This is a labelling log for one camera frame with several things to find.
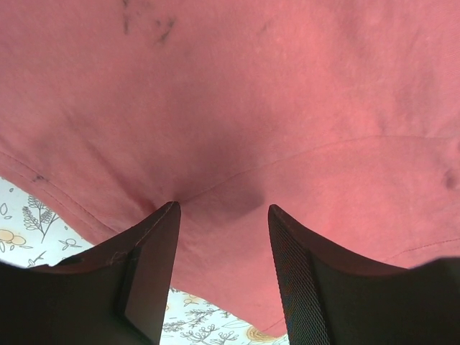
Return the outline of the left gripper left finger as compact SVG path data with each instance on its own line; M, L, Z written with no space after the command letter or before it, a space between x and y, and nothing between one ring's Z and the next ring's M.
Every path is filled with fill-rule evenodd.
M169 202L57 265L1 266L3 344L158 344L180 228Z

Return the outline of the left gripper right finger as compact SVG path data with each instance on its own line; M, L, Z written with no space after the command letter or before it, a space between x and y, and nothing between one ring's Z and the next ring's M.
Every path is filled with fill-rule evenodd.
M457 344L459 259L405 269L354 253L279 206L270 244L291 344Z

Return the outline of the dusty pink t shirt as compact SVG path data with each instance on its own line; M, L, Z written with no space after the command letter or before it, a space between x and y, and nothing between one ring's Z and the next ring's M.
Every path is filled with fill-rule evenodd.
M3 1L1 175L94 244L179 202L173 287L280 336L272 204L459 254L459 3Z

